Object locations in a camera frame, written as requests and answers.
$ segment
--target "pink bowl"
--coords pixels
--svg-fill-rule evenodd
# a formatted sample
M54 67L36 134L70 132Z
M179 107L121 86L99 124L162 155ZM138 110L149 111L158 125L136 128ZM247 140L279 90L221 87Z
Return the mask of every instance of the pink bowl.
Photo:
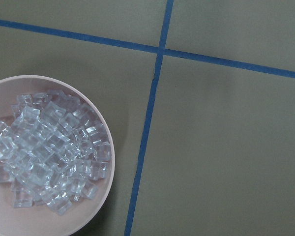
M81 98L96 111L103 122L112 148L107 177L98 182L98 192L94 200L74 203L63 216L58 216L46 206L13 208L10 184L0 184L0 236L68 236L89 222L103 206L110 191L115 171L115 151L109 128L94 104L81 92L70 85L52 78L37 75L20 75L0 80L0 119L12 122L11 104L16 96L61 89L66 94Z

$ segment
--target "bowl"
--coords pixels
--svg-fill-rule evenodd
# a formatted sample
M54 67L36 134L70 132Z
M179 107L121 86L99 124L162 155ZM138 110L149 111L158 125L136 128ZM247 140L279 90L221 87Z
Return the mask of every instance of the bowl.
M16 103L19 94L33 94L48 89L60 89L66 94L77 96L88 103L98 114L108 134L112 149L107 177L97 181L97 194L94 200L83 199L73 204L63 216L52 212L46 206L13 208L11 184L0 184L0 236L68 236L89 222L103 206L110 191L114 170L115 152L109 128L94 104L72 86L45 76L20 75L0 80L0 119L11 123L11 104Z

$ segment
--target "blue line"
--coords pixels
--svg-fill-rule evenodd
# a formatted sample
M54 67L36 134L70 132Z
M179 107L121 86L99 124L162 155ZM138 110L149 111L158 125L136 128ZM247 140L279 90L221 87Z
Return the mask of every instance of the blue line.
M54 35L59 37L72 38L72 39L77 39L77 40L82 40L87 42L111 45L115 47L134 49L134 50L139 50L139 51L144 51L149 53L157 53L157 50L158 50L157 47L148 46L148 45L139 44L139 43L132 43L132 42L126 42L126 41L121 41L116 39L103 38L103 37L92 36L92 35L83 34L83 33L75 33L75 32L65 31L60 29L33 26L33 25L12 22L12 21L0 20L0 26L18 29L18 30L27 30L27 31L36 32L36 33L44 33L44 34L49 34L49 35Z
M159 50L157 52L156 62L155 62L154 79L151 84L151 89L150 89L149 98L148 98L146 120L144 123L143 133L142 133L142 138L141 138L137 171L136 171L136 174L133 179L127 221L126 221L126 225L125 225L125 229L124 229L124 236L130 236L130 234L131 234L134 212L135 212L138 193L139 193L144 157L145 157L147 144L148 144L148 135L149 135L149 129L151 126L151 120L152 120L152 115L153 115L156 90L157 90L157 85L158 85L158 81L159 81L159 77L160 77L160 73L161 73L161 68L162 68L163 55L164 55L163 53L164 53L164 48L166 45L167 34L168 34L173 4L174 4L174 0L167 0L164 21L163 21L160 40L159 40Z
M263 73L272 74L272 75L280 75L280 76L295 78L294 71L283 70L283 69L278 69L278 68L273 68L273 67L268 67L263 65L255 65L255 64L250 64L250 63L236 61L236 60L215 58L215 57L181 52L181 51L176 51L171 49L165 49L164 55L177 57L177 58L185 58L189 60L208 62L212 64L217 64L217 65L225 65L225 66L235 67L235 68L240 68L245 70L253 70L253 71L263 72Z

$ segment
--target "bowl rim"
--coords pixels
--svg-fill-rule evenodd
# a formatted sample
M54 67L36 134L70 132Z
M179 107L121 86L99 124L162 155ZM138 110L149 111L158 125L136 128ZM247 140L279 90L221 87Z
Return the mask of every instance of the bowl rim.
M75 232L77 232L78 230L80 230L82 227L84 227L98 212L99 210L102 208L102 206L104 205L104 202L107 199L107 196L110 192L112 183L113 183L113 179L114 179L114 173L115 173L115 149L114 149L114 143L113 143L113 139L112 139L112 135L110 133L109 127L105 121L105 119L103 118L101 112L98 110L98 108L80 91L78 91L76 88L72 87L71 85L62 82L60 80L51 78L51 77L47 77L47 76L41 76L41 75L18 75L18 76L11 76L5 79L1 79L0 80L0 84L9 82L9 81L14 81L14 80L20 80L20 79L41 79L41 80L46 80L46 81L51 81L54 82L56 84L62 85L66 88L68 88L69 90L75 92L76 94L78 94L80 96L80 98L82 98L83 100L85 100L85 102L87 102L97 113L97 115L100 117L101 121L104 124L104 127L107 131L107 135L109 138L109 142L111 145L111 172L110 172L110 179L107 185L107 189L105 191L105 194L103 196L103 198L101 199L100 203L98 204L97 208L94 210L94 213L92 215L90 215L88 218L86 218L86 220L81 223L80 225L78 225L75 229L67 232L66 234L63 234L62 236L69 236Z

